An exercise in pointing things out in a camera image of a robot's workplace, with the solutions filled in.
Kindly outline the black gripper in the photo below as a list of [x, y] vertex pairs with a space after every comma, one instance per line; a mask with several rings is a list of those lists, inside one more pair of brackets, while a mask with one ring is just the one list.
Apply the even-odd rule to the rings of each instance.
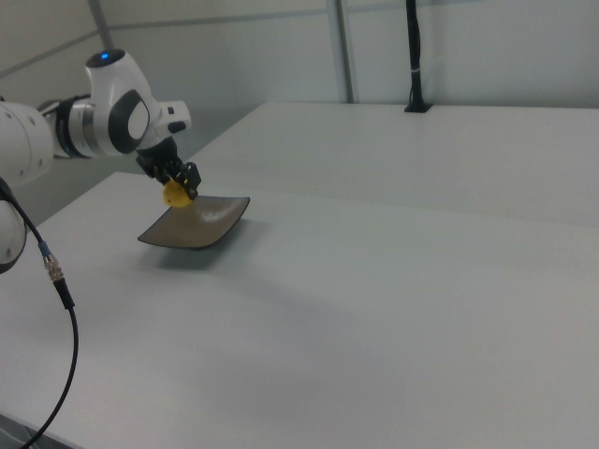
[[201, 184], [197, 165], [193, 162], [183, 163], [173, 138], [166, 138], [150, 148], [137, 150], [136, 161], [149, 178], [162, 185], [175, 180], [189, 199], [197, 197], [197, 188]]

